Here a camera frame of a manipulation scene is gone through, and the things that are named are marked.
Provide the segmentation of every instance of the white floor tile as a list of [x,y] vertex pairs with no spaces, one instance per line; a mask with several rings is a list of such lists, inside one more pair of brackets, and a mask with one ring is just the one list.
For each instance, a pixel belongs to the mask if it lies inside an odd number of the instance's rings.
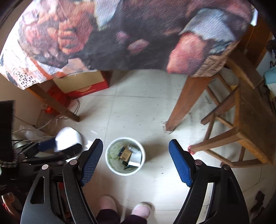
[[[164,131],[186,76],[167,74],[159,70],[135,70],[128,74],[116,71],[111,80],[111,87],[80,98],[79,115],[82,120],[77,123],[71,120],[59,120],[59,129],[70,126],[80,131],[87,139],[89,147],[95,138],[104,142],[104,152],[95,174],[84,188],[84,194],[93,213],[98,212],[98,200],[102,195],[114,197],[121,205],[119,211],[127,215],[131,208],[141,201],[154,205],[149,224],[170,224],[182,207],[189,188],[182,183],[168,152],[168,143],[177,139],[184,150],[189,145],[201,142],[207,125],[200,123],[216,105],[206,91],[198,99],[182,123],[172,132]],[[211,84],[223,100],[227,90],[216,80]],[[235,108],[225,114],[225,118],[233,122]],[[211,137],[228,129],[215,122]],[[104,153],[108,144],[118,137],[132,137],[139,141],[146,151],[146,163],[134,175],[123,177],[112,173],[105,163]],[[214,149],[220,155],[236,161],[241,146],[232,143]],[[194,159],[200,159],[209,166],[220,167],[221,161],[201,151]],[[246,151],[245,159],[252,154]],[[272,195],[276,186],[276,168],[260,166],[233,169],[244,193],[248,208],[254,203],[259,189],[266,192],[266,198]],[[203,221],[208,210],[212,187],[207,188],[199,221]]]
[[177,100],[186,78],[161,70],[133,70],[118,84],[116,95]]

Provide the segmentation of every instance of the white bucket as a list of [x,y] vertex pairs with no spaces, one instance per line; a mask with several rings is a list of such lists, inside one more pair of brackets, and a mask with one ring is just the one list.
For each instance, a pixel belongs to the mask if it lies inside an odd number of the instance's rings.
[[[118,159],[118,154],[121,151],[122,147],[126,146],[127,144],[131,144],[137,147],[137,149],[142,152],[142,160],[139,167],[131,167],[124,170],[125,166],[123,165],[122,161]],[[109,144],[105,152],[105,161],[107,166],[113,173],[121,176],[129,176],[138,172],[144,165],[145,159],[146,154],[143,146],[133,138],[128,137],[121,137],[113,140]]]

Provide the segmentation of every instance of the dark pants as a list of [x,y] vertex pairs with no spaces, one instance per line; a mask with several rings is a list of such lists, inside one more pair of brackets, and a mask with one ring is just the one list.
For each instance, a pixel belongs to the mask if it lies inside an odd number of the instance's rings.
[[[96,217],[99,224],[119,224],[120,216],[112,209],[102,209]],[[137,216],[129,215],[121,224],[147,224],[147,220]]]

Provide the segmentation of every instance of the person's feet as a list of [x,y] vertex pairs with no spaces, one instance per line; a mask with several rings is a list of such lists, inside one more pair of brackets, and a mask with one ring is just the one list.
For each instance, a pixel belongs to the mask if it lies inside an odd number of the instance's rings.
[[117,212],[116,203],[110,196],[102,196],[100,198],[100,210],[102,209],[112,209]]
[[152,208],[149,204],[139,203],[134,206],[131,214],[147,219],[150,216],[151,210],[152,210]]

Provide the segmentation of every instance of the wooden table leg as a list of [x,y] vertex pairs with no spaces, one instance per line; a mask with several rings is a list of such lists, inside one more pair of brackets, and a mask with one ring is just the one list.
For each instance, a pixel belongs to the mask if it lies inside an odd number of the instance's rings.
[[166,131],[173,131],[180,124],[212,79],[213,77],[187,77],[178,101],[166,123]]
[[27,88],[31,93],[33,93],[35,96],[37,96],[41,101],[43,101],[45,104],[49,105],[53,109],[55,109],[57,112],[61,113],[62,115],[79,122],[80,117],[75,115],[73,112],[71,112],[69,109],[67,109],[65,106],[60,104],[58,101],[56,101],[53,97],[51,97],[47,92],[45,92],[42,88],[40,88],[38,85],[32,85],[29,88]]

